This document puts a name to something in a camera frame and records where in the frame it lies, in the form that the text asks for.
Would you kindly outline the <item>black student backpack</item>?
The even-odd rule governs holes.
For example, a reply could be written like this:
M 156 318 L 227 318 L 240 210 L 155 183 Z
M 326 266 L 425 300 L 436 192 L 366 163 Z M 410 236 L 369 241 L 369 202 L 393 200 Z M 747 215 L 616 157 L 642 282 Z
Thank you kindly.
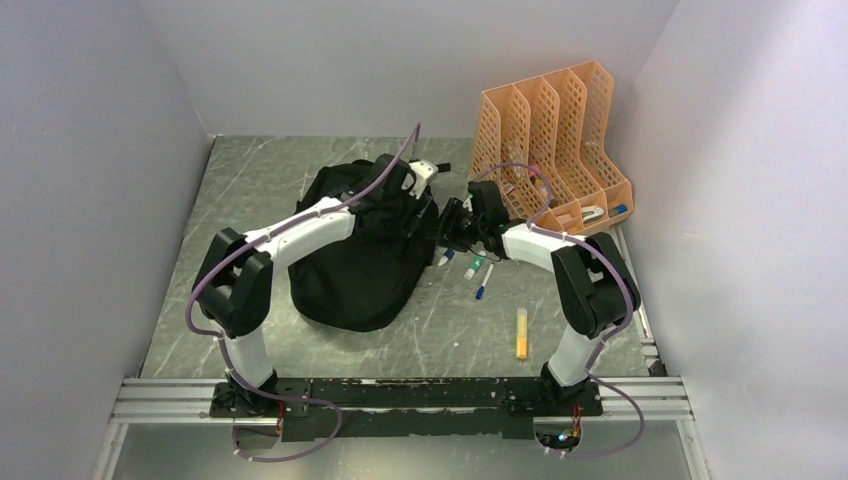
M 370 332 L 395 320 L 432 264 L 439 209 L 428 186 L 411 221 L 388 226 L 367 221 L 361 200 L 349 208 L 355 216 L 351 236 L 293 263 L 288 275 L 293 305 L 302 316 Z

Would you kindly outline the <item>yellow highlighter marker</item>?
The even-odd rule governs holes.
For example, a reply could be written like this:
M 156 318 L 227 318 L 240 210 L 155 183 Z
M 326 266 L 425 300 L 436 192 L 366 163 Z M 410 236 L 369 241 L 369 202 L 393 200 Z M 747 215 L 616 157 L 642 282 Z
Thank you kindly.
M 516 311 L 515 357 L 518 360 L 528 357 L 528 312 L 525 308 Z

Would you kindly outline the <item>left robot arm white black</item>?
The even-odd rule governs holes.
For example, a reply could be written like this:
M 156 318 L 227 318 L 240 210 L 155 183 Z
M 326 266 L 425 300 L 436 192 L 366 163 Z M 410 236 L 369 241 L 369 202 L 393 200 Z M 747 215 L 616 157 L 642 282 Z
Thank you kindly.
M 262 325 L 274 278 L 288 275 L 297 311 L 354 332 L 391 324 L 435 250 L 438 209 L 425 160 L 356 160 L 319 170 L 294 223 L 213 238 L 195 280 L 195 303 L 220 329 L 237 403 L 261 416 L 277 400 Z

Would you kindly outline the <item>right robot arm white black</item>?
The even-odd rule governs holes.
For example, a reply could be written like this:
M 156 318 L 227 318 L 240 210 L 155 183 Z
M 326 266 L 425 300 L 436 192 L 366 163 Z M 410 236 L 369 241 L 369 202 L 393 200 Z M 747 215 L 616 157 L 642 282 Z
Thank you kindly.
M 470 183 L 468 198 L 447 201 L 437 243 L 455 251 L 482 245 L 553 275 L 568 325 L 542 367 L 539 398 L 548 412 L 565 413 L 585 389 L 604 345 L 629 326 L 641 304 L 631 272 L 607 233 L 574 236 L 511 219 L 492 181 Z

